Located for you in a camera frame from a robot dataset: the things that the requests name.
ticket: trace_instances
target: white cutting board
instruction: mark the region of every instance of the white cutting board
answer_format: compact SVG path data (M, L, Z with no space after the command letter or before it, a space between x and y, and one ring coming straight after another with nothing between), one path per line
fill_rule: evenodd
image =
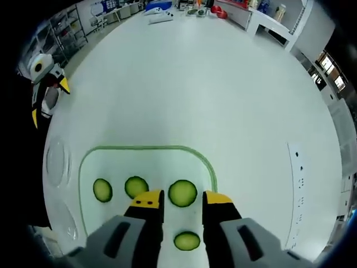
M124 184L131 176L140 176L150 190L165 191L165 215L163 241L158 259L161 268L209 267L203 243L202 193L214 189L214 178L202 159L180 149L97 149L90 152L80 167L80 204L87 235L115 215L123 215L131 203ZM107 180L113 188L113 197L108 203L99 202L93 194L96 179ZM177 180L194 183L198 196L187 208L174 206L167 194L168 188ZM173 239L181 231L199 235L200 246L192 251L180 251Z

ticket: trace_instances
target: red object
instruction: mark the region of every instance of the red object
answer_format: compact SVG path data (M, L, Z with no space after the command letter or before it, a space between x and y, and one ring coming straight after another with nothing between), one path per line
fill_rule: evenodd
M217 1L218 2L222 2L222 3L229 3L229 4L232 4L232 5L237 6L237 7L248 9L248 0L244 0L243 3L239 3L239 2L236 2L236 1L233 1L233 0L217 0Z
M227 14L227 12L222 10L221 12L217 12L217 17L222 18L222 19L225 20L228 17L228 14Z
M217 12L221 12L222 8L220 6L212 6L211 7L211 12L212 13L217 13Z

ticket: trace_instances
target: shelf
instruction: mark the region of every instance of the shelf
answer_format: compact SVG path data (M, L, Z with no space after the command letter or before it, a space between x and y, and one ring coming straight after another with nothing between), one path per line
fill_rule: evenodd
M73 11L75 11L77 8L72 8L70 11L67 11L67 13L71 13Z
M56 52L56 50L58 49L58 45L54 44L53 46L50 47L50 49L48 49L47 51L44 51L47 54L54 54Z
M71 31L67 31L67 33L66 33L65 35L58 35L58 37L59 37L61 40L65 41L65 40L68 39L68 35L70 35L70 34L71 34Z
M74 34L76 35L76 34L78 34L79 32L81 32L82 30L83 30L83 29L80 28L78 31L75 31Z
M79 49L81 49L82 47L84 47L85 45L87 44L87 42L82 42L80 43L78 46L79 46Z
M45 43L46 43L46 40L42 40L42 41L40 41L40 42L37 43L37 46L38 46L41 50L43 50L43 48L44 48L44 46L45 46Z
M40 23L40 25L37 27L35 35L38 35L41 31L43 31L45 28L47 28L49 26L49 22L48 21L42 21Z
M23 50L22 50L22 56L25 56L25 55L28 53L28 51L29 51L30 48L32 47L32 44L33 44L34 41L37 41L35 35L32 36L31 39L30 39L30 41L26 44L26 46L24 46L24 48L23 48Z
M65 66L63 65L64 63L68 63L68 61L65 59L65 60L63 60L63 61L61 61L61 63L60 63L60 66L61 66L61 68L64 68Z
M86 42L86 43L87 43L87 40L85 39L84 36L81 37L80 39L78 39L77 44L80 45L80 44L83 43L83 42Z
M52 25L54 25L54 27L56 27L58 25L58 23L60 23L64 17L66 17L66 13L62 13L62 14L57 14L57 17L52 17L50 18L50 21L53 22Z
M63 23L64 26L60 27L60 29L57 29L57 30L55 31L55 35L59 36L59 34L61 34L61 32L62 32L63 30L65 30L66 28L68 28L69 26L71 26L71 24L72 24L73 22L76 22L76 21L78 21L78 20L79 20L78 18L73 18L73 17L69 18L65 23Z

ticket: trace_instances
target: bottle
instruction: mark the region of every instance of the bottle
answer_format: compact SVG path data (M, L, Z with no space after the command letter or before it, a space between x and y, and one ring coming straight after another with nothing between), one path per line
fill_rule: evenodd
M262 2L258 7L258 11L267 14L269 6L270 6L270 0L262 0Z
M249 3L249 6L254 9L257 9L258 8L258 0L251 0Z
M280 6L277 7L277 10L275 11L274 20L281 22L285 12L286 12L286 6L284 4L280 4Z

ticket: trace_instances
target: metal shelving unit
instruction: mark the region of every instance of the metal shelving unit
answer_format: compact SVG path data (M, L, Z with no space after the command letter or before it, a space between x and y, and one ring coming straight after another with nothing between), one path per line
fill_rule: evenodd
M88 40L75 4L38 26L23 48L18 70L23 76L30 78L28 63L38 53L51 54L55 63L64 67L70 58L87 43Z
M77 5L54 15L50 19L50 25L56 42L65 55L64 60L60 62L64 67L68 60L88 43L79 19Z

